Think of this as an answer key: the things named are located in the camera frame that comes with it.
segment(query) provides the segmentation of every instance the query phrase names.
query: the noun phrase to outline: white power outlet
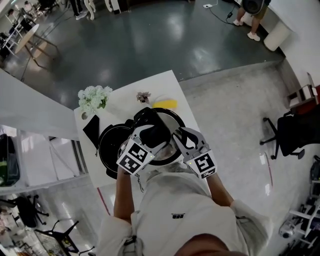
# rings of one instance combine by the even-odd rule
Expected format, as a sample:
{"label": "white power outlet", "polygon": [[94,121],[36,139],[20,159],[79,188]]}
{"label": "white power outlet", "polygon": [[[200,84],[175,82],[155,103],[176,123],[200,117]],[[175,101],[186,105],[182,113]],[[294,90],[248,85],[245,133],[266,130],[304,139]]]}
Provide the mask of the white power outlet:
{"label": "white power outlet", "polygon": [[211,8],[212,6],[213,6],[212,4],[207,3],[207,4],[203,5],[203,8],[208,9],[208,8]]}

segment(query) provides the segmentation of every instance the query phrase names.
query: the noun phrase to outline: gray floor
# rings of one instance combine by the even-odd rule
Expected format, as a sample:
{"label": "gray floor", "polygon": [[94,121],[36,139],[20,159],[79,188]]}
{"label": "gray floor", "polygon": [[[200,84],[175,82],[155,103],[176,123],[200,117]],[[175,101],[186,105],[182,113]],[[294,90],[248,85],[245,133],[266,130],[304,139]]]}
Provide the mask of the gray floor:
{"label": "gray floor", "polygon": [[[36,91],[75,109],[78,91],[87,86],[117,89],[167,70],[173,70],[182,81],[283,59],[279,52],[268,51],[262,41],[248,39],[248,27],[219,21],[202,7],[208,3],[216,0],[157,2],[114,15],[102,1],[94,21],[76,21],[71,10],[63,16],[56,10],[41,19],[40,25],[44,36],[59,47],[61,57],[48,63],[46,56],[40,56],[39,62],[49,67],[45,70],[28,62],[27,54],[21,52],[20,60],[10,57],[5,69]],[[225,20],[232,8],[218,0],[212,11]],[[229,22],[235,19],[237,9]]]}
{"label": "gray floor", "polygon": [[[282,116],[286,112],[283,101],[287,93],[274,67],[184,90],[199,128],[214,152],[218,174],[230,194],[269,216],[274,223],[270,244],[261,256],[277,256],[289,242],[278,235],[279,227],[289,209],[297,209],[307,198],[312,158],[320,152],[319,145],[308,145],[301,160],[295,156],[283,157],[281,152],[277,160],[270,160],[274,144],[259,145],[261,139],[272,136],[262,118],[269,117],[275,122]],[[261,162],[260,158],[265,153],[273,186],[267,162]],[[140,178],[144,186],[146,177]],[[132,181],[134,204],[138,209],[143,193],[136,177]],[[51,225],[56,219],[65,219],[59,226],[65,230],[72,221],[79,220],[78,230],[72,233],[77,246],[96,245],[107,211],[89,177],[34,193],[39,194],[40,201],[51,213],[47,223]],[[112,214],[115,186],[102,187],[101,193]]]}

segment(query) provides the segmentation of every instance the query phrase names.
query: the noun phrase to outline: black pants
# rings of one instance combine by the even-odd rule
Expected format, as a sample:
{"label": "black pants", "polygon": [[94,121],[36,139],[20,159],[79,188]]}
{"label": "black pants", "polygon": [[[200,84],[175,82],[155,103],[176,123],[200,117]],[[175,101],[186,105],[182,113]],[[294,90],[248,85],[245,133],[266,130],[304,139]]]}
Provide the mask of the black pants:
{"label": "black pants", "polygon": [[32,29],[32,26],[25,19],[23,19],[20,24],[27,32]]}
{"label": "black pants", "polygon": [[74,16],[78,16],[82,12],[80,0],[70,0]]}

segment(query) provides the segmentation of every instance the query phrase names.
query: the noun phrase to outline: round wooden table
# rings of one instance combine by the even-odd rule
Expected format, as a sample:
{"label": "round wooden table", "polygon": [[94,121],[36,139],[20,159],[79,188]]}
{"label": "round wooden table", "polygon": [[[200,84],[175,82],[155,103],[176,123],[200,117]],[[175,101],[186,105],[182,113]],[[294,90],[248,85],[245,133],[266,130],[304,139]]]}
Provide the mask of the round wooden table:
{"label": "round wooden table", "polygon": [[[47,52],[45,52],[45,48],[46,48],[47,44],[54,46],[54,47],[56,48],[57,53],[59,53],[59,49],[58,49],[58,47],[57,47],[55,44],[53,44],[53,43],[51,43],[50,41],[44,39],[43,37],[38,36],[38,35],[36,34],[38,28],[39,28],[39,24],[35,25],[32,29],[30,29],[30,30],[28,31],[28,33],[26,33],[26,34],[24,35],[24,37],[20,40],[18,46],[17,46],[16,49],[15,49],[15,54],[17,54],[18,52],[20,52],[22,48],[25,48],[26,51],[28,52],[28,54],[30,55],[30,57],[31,57],[31,58],[34,60],[34,62],[38,65],[38,67],[40,67],[40,68],[45,68],[44,66],[41,66],[41,65],[38,64],[38,62],[36,61],[36,58],[39,57],[41,53],[43,53],[44,55],[48,56],[49,58],[54,59],[53,56],[51,56],[51,55],[49,55]],[[40,40],[43,41],[43,42],[42,42],[40,45],[35,45],[35,44],[33,43],[33,38],[34,38],[34,37],[40,39]],[[32,46],[36,49],[34,55],[31,53],[31,51],[30,51],[29,48],[27,47],[27,45],[26,45],[27,43],[30,44],[30,45],[32,45]]]}

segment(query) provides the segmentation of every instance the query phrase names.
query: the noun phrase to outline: white shoe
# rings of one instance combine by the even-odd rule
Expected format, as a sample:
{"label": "white shoe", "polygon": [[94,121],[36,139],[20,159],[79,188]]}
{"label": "white shoe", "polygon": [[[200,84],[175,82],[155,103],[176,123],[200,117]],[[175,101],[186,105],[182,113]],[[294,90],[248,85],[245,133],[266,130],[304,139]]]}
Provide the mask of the white shoe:
{"label": "white shoe", "polygon": [[80,13],[78,16],[75,17],[75,19],[78,21],[78,20],[80,20],[80,19],[82,19],[82,18],[84,18],[86,16],[87,16],[86,13]]}
{"label": "white shoe", "polygon": [[244,24],[243,21],[238,21],[237,19],[233,22],[234,25],[236,26],[242,26]]}
{"label": "white shoe", "polygon": [[253,34],[253,33],[250,32],[249,34],[247,34],[247,36],[248,36],[248,38],[250,38],[252,40],[255,40],[257,42],[260,41],[260,37],[257,34]]}

